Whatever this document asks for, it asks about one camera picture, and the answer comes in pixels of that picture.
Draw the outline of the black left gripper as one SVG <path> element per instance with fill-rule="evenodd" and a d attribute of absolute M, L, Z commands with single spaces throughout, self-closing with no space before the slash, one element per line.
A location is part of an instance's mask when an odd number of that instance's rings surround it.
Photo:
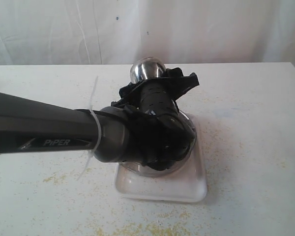
<path fill-rule="evenodd" d="M 129 83 L 119 89 L 120 100 L 111 103 L 110 113 L 127 117 L 178 116 L 176 100 L 200 85 L 192 72 L 184 76 L 179 67 L 166 69 L 168 78 L 154 78 Z"/>

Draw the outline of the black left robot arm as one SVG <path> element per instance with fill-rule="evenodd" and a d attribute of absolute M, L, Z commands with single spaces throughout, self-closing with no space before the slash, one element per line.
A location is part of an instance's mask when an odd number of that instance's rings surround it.
<path fill-rule="evenodd" d="M 196 141 L 195 127 L 176 101 L 198 85 L 195 73 L 167 69 L 122 87 L 120 100 L 100 111 L 0 93 L 0 154 L 89 150 L 104 163 L 169 169 Z"/>

